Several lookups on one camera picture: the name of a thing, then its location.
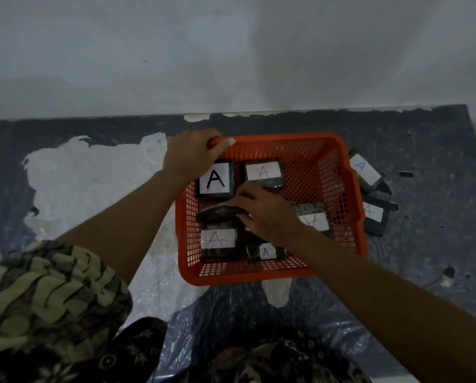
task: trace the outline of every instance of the gray wall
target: gray wall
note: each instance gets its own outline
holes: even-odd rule
[[[443,103],[476,0],[0,0],[0,118]]]

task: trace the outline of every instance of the patterned sleeve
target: patterned sleeve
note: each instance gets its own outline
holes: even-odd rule
[[[80,247],[43,241],[0,260],[0,352],[101,356],[131,310],[124,281]]]

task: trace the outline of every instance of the person's left hand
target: person's left hand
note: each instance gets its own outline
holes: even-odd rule
[[[164,170],[179,174],[189,184],[208,172],[215,160],[228,147],[235,144],[234,138],[227,138],[212,149],[206,146],[208,141],[221,134],[215,128],[185,130],[169,141],[169,147],[163,160]]]

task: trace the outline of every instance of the perforated plastic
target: perforated plastic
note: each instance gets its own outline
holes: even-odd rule
[[[357,254],[367,256],[366,237],[362,222],[359,182],[350,167],[348,150],[335,133],[295,133],[264,136],[234,137],[236,143],[223,155],[235,161],[236,188],[240,184],[240,161],[280,158],[284,161],[284,188],[270,189],[286,200],[296,203],[327,205],[334,240]],[[288,259],[264,260],[250,263],[238,261],[201,261],[200,231],[196,213],[208,202],[194,198],[195,185],[191,183],[176,200],[176,234],[178,236],[178,266],[181,276],[198,286],[221,283],[261,281],[265,279],[313,275],[301,260],[290,255]]]

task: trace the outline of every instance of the person's right arm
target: person's right arm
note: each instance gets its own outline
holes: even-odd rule
[[[280,196],[246,182],[230,201],[256,235],[318,274],[420,381],[476,381],[476,318],[304,225]]]

